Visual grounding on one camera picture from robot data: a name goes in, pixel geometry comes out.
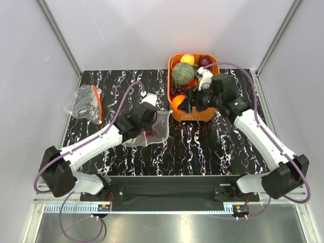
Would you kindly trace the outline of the orange bell pepper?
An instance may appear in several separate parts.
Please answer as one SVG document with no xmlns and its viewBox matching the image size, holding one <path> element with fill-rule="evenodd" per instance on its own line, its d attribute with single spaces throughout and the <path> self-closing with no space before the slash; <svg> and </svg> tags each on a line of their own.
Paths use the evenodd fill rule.
<svg viewBox="0 0 324 243">
<path fill-rule="evenodd" d="M 171 102 L 171 107 L 174 111 L 178 110 L 178 106 L 183 102 L 185 99 L 185 95 L 177 95 L 173 98 Z"/>
</svg>

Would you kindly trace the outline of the green netted melon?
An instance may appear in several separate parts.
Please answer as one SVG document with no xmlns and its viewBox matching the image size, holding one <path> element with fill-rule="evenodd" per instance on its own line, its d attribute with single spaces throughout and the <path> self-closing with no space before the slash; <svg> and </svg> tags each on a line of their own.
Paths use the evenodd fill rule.
<svg viewBox="0 0 324 243">
<path fill-rule="evenodd" d="M 194 79 L 195 70 L 193 66 L 186 62 L 178 63 L 172 71 L 172 78 L 175 83 L 185 86 Z"/>
</svg>

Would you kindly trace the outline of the polka dot zip bag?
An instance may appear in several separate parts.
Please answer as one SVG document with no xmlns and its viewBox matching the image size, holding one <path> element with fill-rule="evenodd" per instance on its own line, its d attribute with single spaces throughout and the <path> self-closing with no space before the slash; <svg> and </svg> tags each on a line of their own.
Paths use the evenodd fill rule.
<svg viewBox="0 0 324 243">
<path fill-rule="evenodd" d="M 169 137 L 169 118 L 172 111 L 158 111 L 157 119 L 152 125 L 150 132 L 142 132 L 136 138 L 129 139 L 123 143 L 126 147 L 147 147 L 151 144 L 160 144 L 167 141 Z"/>
</svg>

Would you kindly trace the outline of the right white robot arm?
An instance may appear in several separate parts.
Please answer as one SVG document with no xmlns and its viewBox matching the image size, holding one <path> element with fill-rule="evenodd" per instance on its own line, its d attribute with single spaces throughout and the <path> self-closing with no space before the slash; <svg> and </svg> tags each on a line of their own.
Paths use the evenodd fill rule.
<svg viewBox="0 0 324 243">
<path fill-rule="evenodd" d="M 187 88 L 186 95 L 173 106 L 188 114 L 216 108 L 245 134 L 266 161 L 269 173 L 240 176 L 230 187 L 234 200 L 242 200 L 252 192 L 267 193 L 270 198 L 279 199 L 304 184 L 308 158 L 296 155 L 280 142 L 248 99 L 238 95 L 233 77 L 205 75 L 198 87 Z"/>
</svg>

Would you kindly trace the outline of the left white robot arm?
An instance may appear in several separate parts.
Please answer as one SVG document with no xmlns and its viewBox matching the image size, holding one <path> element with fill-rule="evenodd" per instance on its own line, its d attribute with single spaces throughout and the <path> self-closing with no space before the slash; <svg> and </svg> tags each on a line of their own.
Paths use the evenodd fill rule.
<svg viewBox="0 0 324 243">
<path fill-rule="evenodd" d="M 39 173 L 48 186 L 48 191 L 54 197 L 62 197 L 74 191 L 91 194 L 97 200 L 105 200 L 109 196 L 109 188 L 104 179 L 96 174 L 80 173 L 79 167 L 103 151 L 150 131 L 156 119 L 156 107 L 143 102 L 73 145 L 61 149 L 55 146 L 47 148 Z"/>
</svg>

